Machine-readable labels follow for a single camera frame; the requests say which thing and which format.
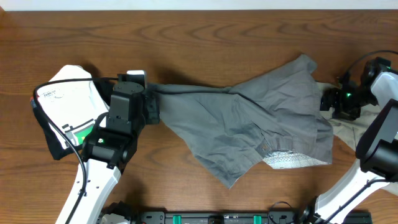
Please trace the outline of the grey shorts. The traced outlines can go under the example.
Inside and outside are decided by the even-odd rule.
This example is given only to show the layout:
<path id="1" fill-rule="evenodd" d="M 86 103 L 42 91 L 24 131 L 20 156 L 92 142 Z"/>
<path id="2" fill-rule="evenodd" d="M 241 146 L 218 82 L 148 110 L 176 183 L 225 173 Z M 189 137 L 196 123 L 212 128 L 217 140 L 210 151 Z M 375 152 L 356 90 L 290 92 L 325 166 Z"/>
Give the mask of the grey shorts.
<path id="1" fill-rule="evenodd" d="M 252 166 L 328 165 L 333 128 L 320 114 L 321 93 L 307 55 L 225 88 L 151 84 L 160 118 L 195 159 L 231 188 Z"/>

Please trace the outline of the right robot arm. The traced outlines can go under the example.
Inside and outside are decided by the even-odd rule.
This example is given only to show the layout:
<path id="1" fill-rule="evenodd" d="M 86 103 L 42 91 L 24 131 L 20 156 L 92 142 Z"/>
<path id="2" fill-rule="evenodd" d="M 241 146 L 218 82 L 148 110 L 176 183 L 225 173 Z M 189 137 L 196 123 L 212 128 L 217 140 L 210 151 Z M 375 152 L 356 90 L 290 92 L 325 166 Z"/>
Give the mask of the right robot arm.
<path id="1" fill-rule="evenodd" d="M 397 71 L 391 61 L 376 57 L 365 64 L 360 85 L 350 81 L 324 92 L 322 111 L 332 117 L 354 121 L 361 108 L 380 106 L 381 112 L 365 130 L 356 146 L 356 160 L 349 171 L 327 192 L 308 205 L 299 223 L 343 223 L 347 215 L 378 189 L 397 182 Z"/>

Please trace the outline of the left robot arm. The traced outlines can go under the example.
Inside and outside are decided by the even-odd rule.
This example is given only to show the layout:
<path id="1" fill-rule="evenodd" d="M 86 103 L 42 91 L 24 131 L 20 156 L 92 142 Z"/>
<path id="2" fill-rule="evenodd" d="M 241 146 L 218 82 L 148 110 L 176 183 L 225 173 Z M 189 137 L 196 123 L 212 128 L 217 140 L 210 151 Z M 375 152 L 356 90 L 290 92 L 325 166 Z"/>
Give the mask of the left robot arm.
<path id="1" fill-rule="evenodd" d="M 144 126 L 159 122 L 159 104 L 147 89 L 145 72 L 120 74 L 109 111 L 98 116 L 83 141 L 84 166 L 78 172 L 86 175 L 76 177 L 57 223 L 135 223 L 137 216 L 124 202 L 104 204 L 136 153 Z"/>

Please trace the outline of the folded black garment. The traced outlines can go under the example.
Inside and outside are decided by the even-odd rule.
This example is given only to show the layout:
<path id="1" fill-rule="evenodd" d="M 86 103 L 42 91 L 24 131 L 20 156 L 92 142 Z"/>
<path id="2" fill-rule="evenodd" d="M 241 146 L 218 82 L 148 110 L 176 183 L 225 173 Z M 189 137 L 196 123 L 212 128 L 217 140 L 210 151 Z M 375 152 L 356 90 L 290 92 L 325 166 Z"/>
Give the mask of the folded black garment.
<path id="1" fill-rule="evenodd" d="M 94 81 L 94 84 L 100 97 L 105 102 L 106 106 L 109 106 L 114 84 L 111 83 L 110 81 L 105 81 L 105 80 Z M 37 109 L 33 97 L 30 98 L 30 104 L 32 106 L 32 111 L 34 113 L 34 116 L 44 132 L 48 149 L 52 157 L 55 160 L 60 160 L 61 158 L 69 154 L 72 154 L 73 151 L 70 147 L 67 147 L 66 149 L 62 147 L 60 140 L 56 137 L 56 132 L 52 131 L 50 125 L 48 124 L 48 122 L 46 122 L 43 114 Z"/>

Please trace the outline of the beige khaki garment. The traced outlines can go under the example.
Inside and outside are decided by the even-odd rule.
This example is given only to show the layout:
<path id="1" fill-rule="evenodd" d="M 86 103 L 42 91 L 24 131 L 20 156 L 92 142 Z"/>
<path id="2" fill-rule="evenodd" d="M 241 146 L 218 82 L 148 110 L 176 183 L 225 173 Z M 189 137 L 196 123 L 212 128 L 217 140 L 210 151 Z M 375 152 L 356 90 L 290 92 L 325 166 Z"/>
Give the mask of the beige khaki garment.
<path id="1" fill-rule="evenodd" d="M 352 150 L 355 150 L 362 135 L 381 112 L 381 108 L 379 105 L 366 105 L 361 108 L 360 117 L 354 121 L 332 118 L 332 112 L 332 109 L 319 111 L 318 116 L 331 125 L 333 134 L 336 137 L 352 148 Z"/>

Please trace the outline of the folded white printed t-shirt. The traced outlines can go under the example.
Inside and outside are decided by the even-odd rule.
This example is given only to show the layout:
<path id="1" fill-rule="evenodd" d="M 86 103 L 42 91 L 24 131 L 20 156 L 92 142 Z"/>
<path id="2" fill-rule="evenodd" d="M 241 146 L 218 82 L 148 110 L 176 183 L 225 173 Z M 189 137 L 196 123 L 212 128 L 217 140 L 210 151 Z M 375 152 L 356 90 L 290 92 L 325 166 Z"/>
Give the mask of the folded white printed t-shirt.
<path id="1" fill-rule="evenodd" d="M 44 112 L 74 146 L 81 145 L 97 117 L 109 111 L 92 81 L 47 85 L 37 93 Z"/>

